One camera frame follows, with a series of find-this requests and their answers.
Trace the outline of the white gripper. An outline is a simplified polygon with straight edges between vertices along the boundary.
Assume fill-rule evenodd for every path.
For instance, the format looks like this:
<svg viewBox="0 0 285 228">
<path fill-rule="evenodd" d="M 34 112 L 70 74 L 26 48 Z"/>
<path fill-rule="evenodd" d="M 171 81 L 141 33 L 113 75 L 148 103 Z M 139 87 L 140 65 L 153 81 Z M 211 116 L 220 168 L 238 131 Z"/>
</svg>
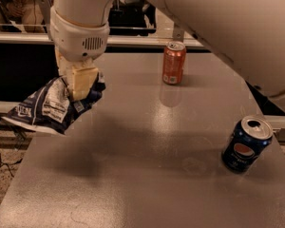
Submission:
<svg viewBox="0 0 285 228">
<path fill-rule="evenodd" d="M 96 28 L 81 27 L 69 23 L 51 8 L 50 35 L 56 46 L 59 76 L 66 80 L 71 99 L 86 98 L 99 73 L 92 59 L 105 52 L 108 24 Z"/>
</svg>

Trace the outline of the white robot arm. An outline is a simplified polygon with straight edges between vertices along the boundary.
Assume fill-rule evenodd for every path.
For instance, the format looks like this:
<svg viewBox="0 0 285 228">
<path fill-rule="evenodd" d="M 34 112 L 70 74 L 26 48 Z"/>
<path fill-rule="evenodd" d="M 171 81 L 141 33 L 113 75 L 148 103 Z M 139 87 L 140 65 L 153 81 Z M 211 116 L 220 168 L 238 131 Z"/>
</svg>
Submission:
<svg viewBox="0 0 285 228">
<path fill-rule="evenodd" d="M 114 0 L 54 0 L 50 34 L 69 61 L 97 58 Z M 285 0 L 146 0 L 285 112 Z"/>
</svg>

